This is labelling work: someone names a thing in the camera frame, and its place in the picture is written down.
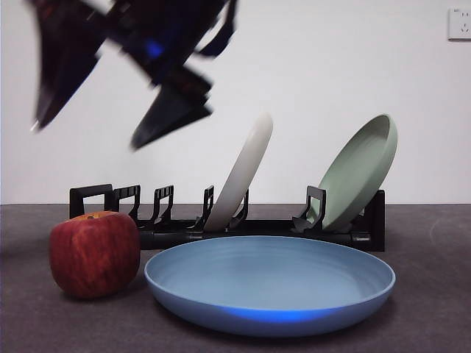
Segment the dish rack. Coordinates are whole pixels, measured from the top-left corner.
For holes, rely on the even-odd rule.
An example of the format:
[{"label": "dish rack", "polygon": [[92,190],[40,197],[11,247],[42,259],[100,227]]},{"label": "dish rack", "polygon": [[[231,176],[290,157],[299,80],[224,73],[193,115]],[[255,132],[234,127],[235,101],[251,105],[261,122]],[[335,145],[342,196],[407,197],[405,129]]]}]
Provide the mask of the dish rack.
[{"label": "dish rack", "polygon": [[[379,190],[375,194],[362,214],[357,215],[348,227],[335,232],[322,230],[327,193],[326,190],[314,186],[307,187],[306,204],[303,212],[291,220],[247,219],[249,214],[249,191],[247,190],[240,211],[231,219],[227,227],[220,232],[206,232],[203,230],[213,207],[214,186],[205,189],[202,214],[196,217],[196,220],[172,218],[173,185],[156,189],[151,218],[139,219],[141,186],[133,185],[113,189],[111,184],[70,189],[70,218],[85,214],[84,198],[98,195],[105,196],[104,210],[116,212],[119,212],[122,199],[134,197],[134,205],[129,212],[129,216],[134,220],[140,231],[142,250],[168,249],[191,241],[236,235],[274,235],[323,240],[368,252],[384,252],[385,247],[385,199],[383,190]],[[166,209],[160,213],[160,202],[167,198],[169,200]],[[319,200],[319,214],[313,222],[310,222],[307,218],[312,199]]]}]

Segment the blue plate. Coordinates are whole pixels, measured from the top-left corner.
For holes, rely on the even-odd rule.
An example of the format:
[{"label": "blue plate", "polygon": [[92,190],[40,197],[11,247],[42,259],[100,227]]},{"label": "blue plate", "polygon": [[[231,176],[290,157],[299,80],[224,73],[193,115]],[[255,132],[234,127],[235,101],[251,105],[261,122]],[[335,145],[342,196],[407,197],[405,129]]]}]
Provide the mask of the blue plate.
[{"label": "blue plate", "polygon": [[333,243],[275,236],[200,240],[144,269],[155,298],[195,324],[238,335],[318,335],[353,325],[387,299],[384,261]]}]

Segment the green plate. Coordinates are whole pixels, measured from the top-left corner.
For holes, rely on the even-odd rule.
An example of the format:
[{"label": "green plate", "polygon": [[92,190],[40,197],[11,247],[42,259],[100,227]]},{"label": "green plate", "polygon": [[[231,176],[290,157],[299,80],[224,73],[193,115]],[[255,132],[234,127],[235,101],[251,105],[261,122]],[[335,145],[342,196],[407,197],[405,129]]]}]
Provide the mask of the green plate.
[{"label": "green plate", "polygon": [[[386,178],[396,148],[397,129],[388,115],[373,118],[348,141],[319,184],[327,191],[323,230],[342,229],[366,207]],[[314,202],[308,221],[318,212]]]}]

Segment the wall outlet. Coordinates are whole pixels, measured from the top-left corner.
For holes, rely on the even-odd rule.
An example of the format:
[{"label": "wall outlet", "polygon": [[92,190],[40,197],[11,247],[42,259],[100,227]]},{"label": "wall outlet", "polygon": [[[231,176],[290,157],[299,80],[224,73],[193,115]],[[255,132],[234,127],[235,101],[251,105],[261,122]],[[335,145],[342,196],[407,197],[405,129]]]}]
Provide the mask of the wall outlet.
[{"label": "wall outlet", "polygon": [[448,39],[471,40],[471,9],[448,10]]}]

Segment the blue plate rim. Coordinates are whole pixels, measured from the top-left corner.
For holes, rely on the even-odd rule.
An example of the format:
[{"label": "blue plate rim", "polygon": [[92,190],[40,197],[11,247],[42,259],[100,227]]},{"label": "blue plate rim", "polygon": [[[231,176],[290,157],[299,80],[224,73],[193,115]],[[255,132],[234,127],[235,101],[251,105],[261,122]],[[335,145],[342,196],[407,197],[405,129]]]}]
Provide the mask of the blue plate rim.
[{"label": "blue plate rim", "polygon": [[[162,285],[159,285],[156,283],[156,281],[154,281],[150,275],[148,274],[148,266],[149,264],[151,263],[151,261],[153,261],[156,257],[160,256],[161,254],[163,254],[164,252],[169,252],[171,251],[172,249],[176,249],[176,248],[179,248],[181,246],[190,246],[192,243],[199,243],[201,241],[215,241],[215,240],[224,240],[224,239],[228,239],[228,238],[273,238],[273,237],[276,237],[276,238],[285,238],[285,239],[297,239],[297,240],[306,240],[306,241],[314,241],[314,242],[317,242],[317,243],[323,243],[323,244],[327,244],[329,246],[341,246],[343,248],[346,248],[348,249],[348,251],[352,251],[352,252],[357,252],[357,253],[360,253],[361,255],[366,255],[366,256],[369,256],[369,257],[372,257],[374,260],[377,260],[379,261],[380,263],[382,263],[383,265],[385,265],[390,273],[391,273],[391,282],[381,291],[375,293],[375,294],[372,294],[371,296],[367,296],[365,297],[364,299],[362,300],[357,300],[357,301],[354,301],[354,302],[350,302],[350,303],[346,303],[346,304],[343,304],[343,305],[339,305],[339,306],[336,306],[336,307],[309,307],[309,308],[305,308],[305,309],[279,309],[279,308],[275,308],[275,309],[271,309],[271,308],[268,308],[268,307],[265,307],[265,308],[259,308],[259,307],[239,307],[239,306],[230,306],[230,305],[226,305],[226,304],[215,304],[215,303],[212,303],[212,302],[205,302],[205,301],[201,301],[201,300],[196,300],[196,299],[192,299],[192,298],[188,298],[187,296],[182,296],[180,294],[177,294],[175,293],[174,291],[172,290],[169,290],[167,288],[165,288],[164,286]],[[212,238],[212,239],[203,239],[203,240],[195,240],[195,241],[192,241],[190,243],[185,243],[185,244],[180,244],[178,246],[173,246],[169,249],[165,249],[161,252],[158,252],[157,254],[155,254],[154,256],[152,256],[147,262],[146,262],[146,265],[144,266],[144,276],[146,277],[146,280],[148,283],[152,283],[155,287],[157,287],[159,290],[167,293],[167,294],[170,294],[172,296],[175,296],[177,298],[180,298],[180,299],[184,299],[184,300],[187,300],[189,302],[193,302],[193,303],[197,303],[197,304],[203,304],[203,305],[208,305],[208,306],[211,306],[211,307],[223,307],[223,308],[229,308],[229,309],[241,309],[241,310],[257,310],[257,311],[270,311],[270,312],[305,312],[305,311],[315,311],[315,310],[329,310],[329,309],[332,309],[332,310],[335,310],[335,309],[344,309],[345,307],[353,307],[355,305],[358,305],[358,304],[364,304],[366,302],[370,302],[376,298],[379,298],[380,296],[382,296],[383,294],[385,293],[388,293],[393,287],[394,287],[394,284],[396,282],[396,273],[394,272],[394,270],[392,269],[392,267],[390,265],[388,265],[385,261],[383,261],[382,259],[374,256],[374,255],[371,255],[367,252],[363,252],[361,250],[358,250],[358,249],[354,249],[354,248],[351,248],[349,246],[345,246],[345,245],[341,245],[341,244],[335,244],[335,243],[330,243],[328,241],[322,241],[322,240],[315,240],[315,239],[306,239],[306,238],[298,238],[298,237],[288,237],[288,236],[282,236],[282,235],[236,235],[236,236],[227,236],[227,237],[220,237],[220,238]]]}]

